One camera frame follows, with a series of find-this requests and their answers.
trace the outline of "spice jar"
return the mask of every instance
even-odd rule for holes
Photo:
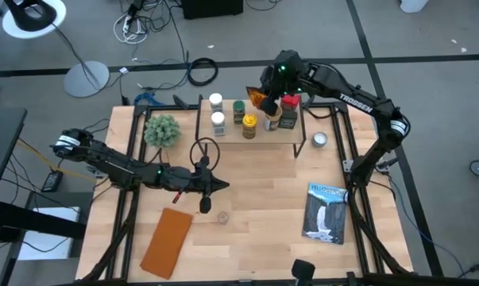
[[[211,110],[213,112],[223,112],[223,97],[219,93],[214,93],[209,96],[209,102],[211,103]]]
[[[257,135],[257,116],[247,114],[242,118],[242,136],[246,139],[252,139]]]
[[[242,118],[245,117],[245,102],[236,100],[233,104],[234,124],[242,124]]]
[[[211,115],[211,121],[213,122],[213,134],[215,136],[225,135],[225,115],[221,112],[214,112]]]

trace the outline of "red lid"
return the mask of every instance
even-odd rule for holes
[[[297,106],[301,100],[301,95],[285,95],[281,101],[289,106]]]

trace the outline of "orange object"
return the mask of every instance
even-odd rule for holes
[[[141,262],[141,268],[164,279],[170,279],[193,216],[168,208],[160,221]]]
[[[246,87],[246,92],[248,92],[249,100],[257,109],[261,107],[262,99],[267,97],[267,95],[261,93],[261,91],[256,87]]]

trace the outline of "white cap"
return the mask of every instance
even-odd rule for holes
[[[222,124],[225,121],[225,115],[221,112],[214,112],[211,115],[211,121],[214,124]]]
[[[218,104],[222,101],[223,97],[219,93],[214,93],[209,96],[209,101],[213,104]]]

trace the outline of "black power adapter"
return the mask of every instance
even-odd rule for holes
[[[54,192],[57,191],[61,180],[63,179],[63,173],[61,171],[52,171],[48,174],[47,179],[43,183],[41,188],[42,192]]]

